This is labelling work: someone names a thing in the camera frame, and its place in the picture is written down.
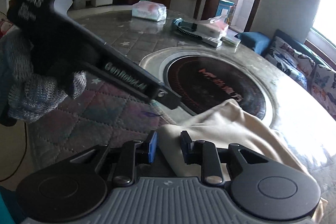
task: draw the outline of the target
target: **black lever arm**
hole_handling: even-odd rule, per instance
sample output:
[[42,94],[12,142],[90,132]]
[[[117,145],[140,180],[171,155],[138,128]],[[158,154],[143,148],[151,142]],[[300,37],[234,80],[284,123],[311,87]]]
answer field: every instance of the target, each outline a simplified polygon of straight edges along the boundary
[[150,102],[155,99],[174,109],[180,96],[150,73],[67,16],[73,0],[16,0],[7,16],[20,27],[34,45],[34,71],[55,76],[58,63],[67,70],[90,73]]

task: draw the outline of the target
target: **bolt head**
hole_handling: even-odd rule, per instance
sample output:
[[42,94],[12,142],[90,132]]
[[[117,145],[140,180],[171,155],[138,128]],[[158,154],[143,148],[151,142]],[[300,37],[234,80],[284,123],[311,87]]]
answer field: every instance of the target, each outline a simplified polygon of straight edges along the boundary
[[166,94],[165,92],[160,91],[160,92],[157,94],[157,96],[158,96],[158,97],[164,97],[165,94]]
[[219,176],[208,176],[205,181],[211,185],[217,185],[223,182],[223,179]]
[[113,182],[119,185],[128,184],[131,182],[131,179],[127,176],[116,176],[113,179]]

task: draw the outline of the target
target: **quilted mat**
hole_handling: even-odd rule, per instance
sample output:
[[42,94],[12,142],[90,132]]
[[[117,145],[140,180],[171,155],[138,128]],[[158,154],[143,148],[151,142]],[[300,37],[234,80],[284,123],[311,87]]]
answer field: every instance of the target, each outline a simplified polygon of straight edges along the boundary
[[98,144],[120,147],[129,140],[145,140],[150,130],[165,123],[152,106],[87,74],[80,97],[67,97],[29,124],[28,131],[36,168],[41,169]]

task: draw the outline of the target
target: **patterned pillow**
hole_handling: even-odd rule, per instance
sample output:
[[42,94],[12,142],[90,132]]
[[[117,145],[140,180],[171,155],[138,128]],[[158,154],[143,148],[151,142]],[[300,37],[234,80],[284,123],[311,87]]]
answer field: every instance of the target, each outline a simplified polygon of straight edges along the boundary
[[310,93],[336,120],[336,71],[317,65]]
[[315,67],[310,57],[293,49],[280,37],[275,37],[265,58],[307,90],[307,77]]

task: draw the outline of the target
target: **black glass cooktop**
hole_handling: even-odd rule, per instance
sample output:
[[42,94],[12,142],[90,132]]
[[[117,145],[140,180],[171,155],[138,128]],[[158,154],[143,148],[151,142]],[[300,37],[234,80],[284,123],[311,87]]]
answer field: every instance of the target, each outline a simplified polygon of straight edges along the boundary
[[265,98],[257,85],[243,72],[221,60],[184,56],[166,67],[167,82],[182,96],[189,113],[202,113],[227,99],[235,99],[246,112],[263,119]]

